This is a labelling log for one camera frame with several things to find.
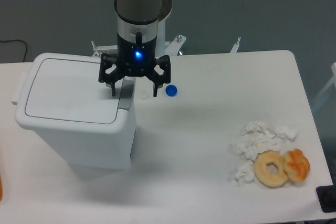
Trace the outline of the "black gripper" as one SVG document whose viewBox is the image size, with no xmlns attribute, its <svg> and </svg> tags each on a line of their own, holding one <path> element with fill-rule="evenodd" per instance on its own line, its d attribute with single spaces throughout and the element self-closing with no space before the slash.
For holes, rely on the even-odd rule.
<svg viewBox="0 0 336 224">
<path fill-rule="evenodd" d="M 171 82 L 171 61 L 169 55 L 155 57 L 157 37 L 136 44 L 117 36 L 118 54 L 102 53 L 98 81 L 111 86 L 111 94 L 116 96 L 115 83 L 125 76 L 144 77 L 153 82 L 153 96 L 157 97 L 157 90 L 164 84 Z M 159 74 L 158 66 L 163 73 Z"/>
</svg>

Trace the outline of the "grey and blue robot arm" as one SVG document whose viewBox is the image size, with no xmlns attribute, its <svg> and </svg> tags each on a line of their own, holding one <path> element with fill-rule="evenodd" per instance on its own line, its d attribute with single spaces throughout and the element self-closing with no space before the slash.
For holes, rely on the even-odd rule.
<svg viewBox="0 0 336 224">
<path fill-rule="evenodd" d="M 117 53 L 100 55 L 99 82 L 110 85 L 124 77 L 147 77 L 153 82 L 153 96 L 171 81 L 168 55 L 156 57 L 162 0 L 114 0 L 117 14 Z"/>
</svg>

